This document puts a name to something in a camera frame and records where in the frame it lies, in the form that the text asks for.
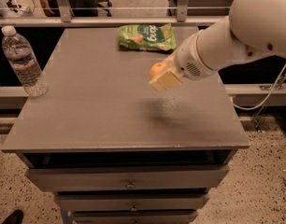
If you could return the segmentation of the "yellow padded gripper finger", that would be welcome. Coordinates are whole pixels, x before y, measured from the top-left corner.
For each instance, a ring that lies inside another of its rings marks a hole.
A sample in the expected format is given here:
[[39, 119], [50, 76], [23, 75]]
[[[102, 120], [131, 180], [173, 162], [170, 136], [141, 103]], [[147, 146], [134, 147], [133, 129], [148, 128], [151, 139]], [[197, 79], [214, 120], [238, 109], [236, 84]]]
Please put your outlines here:
[[150, 70], [150, 85], [157, 91], [176, 88], [182, 81], [181, 75], [173, 70]]
[[175, 54], [172, 53], [164, 59], [164, 63], [166, 64], [174, 63], [174, 60], [175, 60]]

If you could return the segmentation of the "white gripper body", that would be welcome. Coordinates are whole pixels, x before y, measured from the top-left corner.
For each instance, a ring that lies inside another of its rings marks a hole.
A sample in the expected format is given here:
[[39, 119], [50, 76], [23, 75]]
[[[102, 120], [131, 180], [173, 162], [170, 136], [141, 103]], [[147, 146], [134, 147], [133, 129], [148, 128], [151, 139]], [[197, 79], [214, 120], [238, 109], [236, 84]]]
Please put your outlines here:
[[190, 80], [200, 80], [215, 74], [215, 70], [205, 65], [198, 53], [197, 41], [200, 34], [197, 32], [185, 39], [176, 50], [174, 58], [178, 70]]

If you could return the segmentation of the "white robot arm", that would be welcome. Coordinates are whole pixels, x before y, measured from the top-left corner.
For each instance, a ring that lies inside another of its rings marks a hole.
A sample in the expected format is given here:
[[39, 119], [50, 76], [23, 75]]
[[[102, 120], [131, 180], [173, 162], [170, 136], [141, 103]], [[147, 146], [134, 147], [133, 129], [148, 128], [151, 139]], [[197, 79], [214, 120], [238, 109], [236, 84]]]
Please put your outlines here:
[[286, 0], [234, 0], [229, 14], [188, 38], [150, 80], [157, 91], [269, 56], [286, 59]]

